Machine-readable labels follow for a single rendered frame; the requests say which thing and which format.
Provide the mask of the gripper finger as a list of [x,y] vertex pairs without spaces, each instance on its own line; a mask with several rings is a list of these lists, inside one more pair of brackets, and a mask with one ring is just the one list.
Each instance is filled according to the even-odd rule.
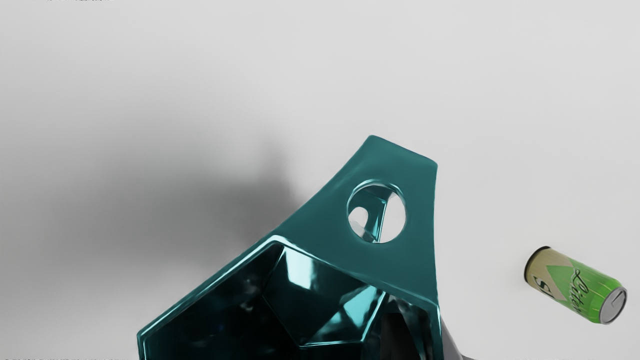
[[440,321],[444,360],[476,360],[462,354],[443,320]]

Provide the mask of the teal faceted mug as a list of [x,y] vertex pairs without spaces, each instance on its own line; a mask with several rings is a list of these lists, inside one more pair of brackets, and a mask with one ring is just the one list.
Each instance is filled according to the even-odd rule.
[[290,218],[137,335],[140,360],[445,360],[436,162],[370,136]]

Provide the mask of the green drink can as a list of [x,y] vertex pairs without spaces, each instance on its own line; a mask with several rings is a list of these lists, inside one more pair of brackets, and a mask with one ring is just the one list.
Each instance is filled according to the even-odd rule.
[[550,246],[542,246],[528,258],[525,282],[544,296],[599,325],[609,325],[627,304],[622,283]]

